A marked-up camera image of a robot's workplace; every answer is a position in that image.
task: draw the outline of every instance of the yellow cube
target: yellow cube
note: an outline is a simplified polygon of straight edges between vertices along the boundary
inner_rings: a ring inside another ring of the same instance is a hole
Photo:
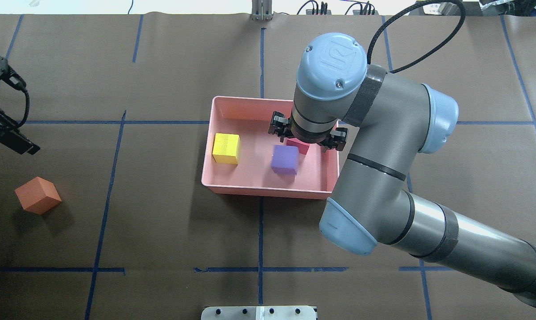
[[[213,157],[219,164],[238,164],[240,136],[217,133],[214,136]]]

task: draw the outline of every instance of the white bracket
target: white bracket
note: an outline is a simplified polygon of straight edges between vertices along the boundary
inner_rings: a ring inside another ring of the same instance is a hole
[[[201,320],[317,320],[312,306],[208,307]]]
[[[252,0],[252,20],[272,20],[272,0]]]

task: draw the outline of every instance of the blue joint cap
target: blue joint cap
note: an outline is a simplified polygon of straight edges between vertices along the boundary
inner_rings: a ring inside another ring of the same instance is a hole
[[[422,85],[426,87],[430,96],[430,128],[426,142],[418,152],[434,153],[444,146],[447,138],[453,133],[459,116],[459,107],[452,97],[430,88],[429,85],[424,83]]]
[[[331,101],[357,90],[367,75],[365,49],[351,36],[320,35],[304,49],[298,87],[311,99]]]
[[[319,230],[332,243],[357,255],[370,255],[378,245],[373,235],[332,198],[327,198]]]

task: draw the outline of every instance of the pink bin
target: pink bin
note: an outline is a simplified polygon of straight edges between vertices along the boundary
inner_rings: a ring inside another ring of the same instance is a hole
[[[205,164],[201,182],[217,194],[278,196],[286,198],[326,199],[339,177],[339,153],[313,145],[305,156],[300,154],[296,176],[275,174],[270,167],[272,150],[280,143],[268,134],[274,111],[289,116],[291,100],[254,99],[218,96],[213,99]],[[216,133],[239,134],[238,166],[218,164],[212,151]]]

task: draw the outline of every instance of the block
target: block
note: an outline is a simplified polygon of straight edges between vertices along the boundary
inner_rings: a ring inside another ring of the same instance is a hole
[[[277,174],[298,174],[300,150],[296,146],[275,145],[272,170]]]
[[[214,136],[213,158],[219,164],[238,164],[240,156],[240,136],[217,133]]]
[[[286,140],[286,146],[296,146],[301,154],[307,154],[310,144],[306,144],[305,142],[294,138]]]
[[[62,202],[55,185],[35,177],[16,189],[17,198],[25,211],[42,215]]]

